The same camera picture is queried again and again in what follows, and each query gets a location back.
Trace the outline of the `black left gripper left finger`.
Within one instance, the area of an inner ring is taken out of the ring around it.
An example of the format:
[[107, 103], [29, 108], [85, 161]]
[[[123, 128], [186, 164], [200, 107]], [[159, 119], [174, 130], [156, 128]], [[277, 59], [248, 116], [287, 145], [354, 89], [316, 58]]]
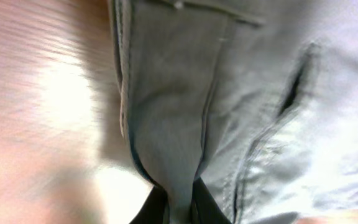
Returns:
[[166, 193], [154, 187], [130, 224], [163, 224], [166, 205]]

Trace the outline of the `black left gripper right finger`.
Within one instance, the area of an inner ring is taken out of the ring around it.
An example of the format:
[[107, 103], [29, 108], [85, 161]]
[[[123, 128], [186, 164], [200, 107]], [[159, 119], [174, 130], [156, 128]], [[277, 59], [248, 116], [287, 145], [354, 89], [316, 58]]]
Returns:
[[193, 183], [191, 201], [192, 224], [231, 224], [218, 207], [201, 178]]

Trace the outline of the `grey shorts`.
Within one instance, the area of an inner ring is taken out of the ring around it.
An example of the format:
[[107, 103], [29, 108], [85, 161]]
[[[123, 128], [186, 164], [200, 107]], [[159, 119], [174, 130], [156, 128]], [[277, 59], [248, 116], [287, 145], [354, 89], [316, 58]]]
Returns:
[[121, 133], [191, 223], [201, 178], [231, 223], [358, 209], [358, 1], [111, 1]]

